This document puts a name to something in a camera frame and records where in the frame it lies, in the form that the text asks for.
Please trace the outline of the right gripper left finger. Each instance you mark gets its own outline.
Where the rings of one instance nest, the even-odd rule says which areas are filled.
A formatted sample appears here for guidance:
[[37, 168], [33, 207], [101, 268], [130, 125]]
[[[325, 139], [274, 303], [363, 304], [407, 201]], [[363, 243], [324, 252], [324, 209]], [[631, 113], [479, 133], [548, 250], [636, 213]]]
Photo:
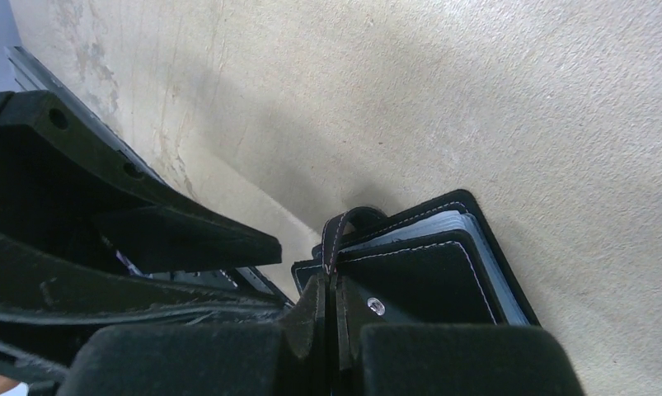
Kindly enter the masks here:
[[77, 354], [60, 395], [321, 395], [326, 285], [274, 323], [120, 325]]

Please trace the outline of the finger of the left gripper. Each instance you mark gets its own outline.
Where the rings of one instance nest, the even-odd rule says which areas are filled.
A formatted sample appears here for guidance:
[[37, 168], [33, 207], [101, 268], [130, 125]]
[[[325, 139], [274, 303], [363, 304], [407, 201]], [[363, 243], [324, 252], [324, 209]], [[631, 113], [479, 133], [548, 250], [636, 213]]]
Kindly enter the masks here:
[[109, 266], [113, 247], [146, 273], [278, 264], [277, 238], [157, 181], [47, 91], [0, 92], [0, 233]]
[[264, 323], [283, 308], [264, 293], [111, 275], [0, 233], [0, 375], [21, 382], [62, 381], [109, 326]]

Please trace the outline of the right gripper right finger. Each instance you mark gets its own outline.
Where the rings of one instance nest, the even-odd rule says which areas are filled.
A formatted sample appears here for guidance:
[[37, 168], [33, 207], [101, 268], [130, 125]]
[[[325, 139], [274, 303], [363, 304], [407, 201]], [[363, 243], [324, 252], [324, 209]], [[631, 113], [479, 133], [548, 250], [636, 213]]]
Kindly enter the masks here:
[[335, 289], [342, 395], [582, 395], [559, 342], [539, 327], [390, 324]]

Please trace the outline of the black leather card holder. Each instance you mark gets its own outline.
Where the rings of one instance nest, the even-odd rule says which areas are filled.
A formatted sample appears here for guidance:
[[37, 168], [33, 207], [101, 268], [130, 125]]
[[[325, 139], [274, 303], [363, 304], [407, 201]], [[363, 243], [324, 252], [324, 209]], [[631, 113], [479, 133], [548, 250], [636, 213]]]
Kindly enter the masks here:
[[291, 275], [302, 292], [324, 261], [387, 322], [537, 326], [539, 320], [470, 191], [459, 189], [388, 216], [360, 206], [329, 221]]

